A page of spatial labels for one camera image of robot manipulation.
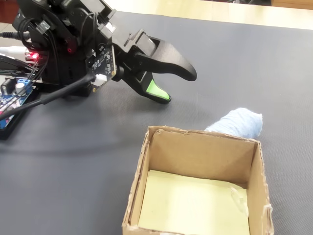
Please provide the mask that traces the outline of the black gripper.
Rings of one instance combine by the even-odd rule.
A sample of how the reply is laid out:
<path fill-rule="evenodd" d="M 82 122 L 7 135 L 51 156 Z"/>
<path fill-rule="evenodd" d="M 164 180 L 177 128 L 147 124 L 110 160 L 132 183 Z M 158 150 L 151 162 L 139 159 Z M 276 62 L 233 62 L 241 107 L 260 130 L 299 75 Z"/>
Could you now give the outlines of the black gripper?
<path fill-rule="evenodd" d="M 116 81 L 123 80 L 140 96 L 160 104 L 168 104 L 171 96 L 154 81 L 154 73 L 169 73 L 187 81 L 195 81 L 197 72 L 191 63 L 169 42 L 149 37 L 143 29 L 129 33 L 111 22 L 99 24 L 99 53 L 116 49 Z M 142 53 L 149 57 L 149 71 L 139 68 L 131 56 Z"/>

